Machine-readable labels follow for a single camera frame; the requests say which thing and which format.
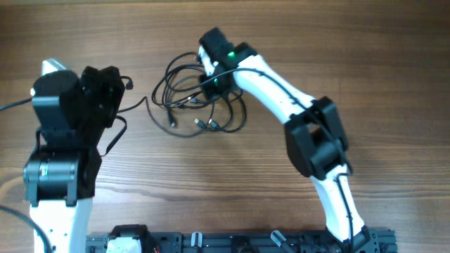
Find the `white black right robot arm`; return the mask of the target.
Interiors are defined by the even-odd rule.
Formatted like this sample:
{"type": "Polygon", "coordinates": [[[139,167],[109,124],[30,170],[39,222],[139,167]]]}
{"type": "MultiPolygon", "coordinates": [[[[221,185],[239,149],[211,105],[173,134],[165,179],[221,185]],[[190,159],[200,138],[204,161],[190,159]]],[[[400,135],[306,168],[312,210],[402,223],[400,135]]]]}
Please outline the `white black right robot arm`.
{"type": "Polygon", "coordinates": [[[199,40],[198,56],[206,71],[201,84],[207,98],[237,89],[253,95],[283,125],[288,157],[310,179],[326,215],[332,249],[357,252],[366,242],[366,225],[359,216],[348,178],[349,143],[336,104],[295,88],[249,44],[237,46],[215,27],[199,40]]]}

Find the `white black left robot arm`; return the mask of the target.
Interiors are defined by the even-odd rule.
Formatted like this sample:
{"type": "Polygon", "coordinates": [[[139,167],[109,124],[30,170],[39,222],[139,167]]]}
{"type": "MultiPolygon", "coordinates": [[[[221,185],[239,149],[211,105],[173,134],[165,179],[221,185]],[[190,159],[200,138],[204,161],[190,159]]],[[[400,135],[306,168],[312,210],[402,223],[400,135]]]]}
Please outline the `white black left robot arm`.
{"type": "Polygon", "coordinates": [[[118,68],[86,67],[44,74],[33,84],[40,122],[23,172],[35,229],[35,252],[84,252],[96,177],[98,143],[118,119],[125,85],[118,68]]]}

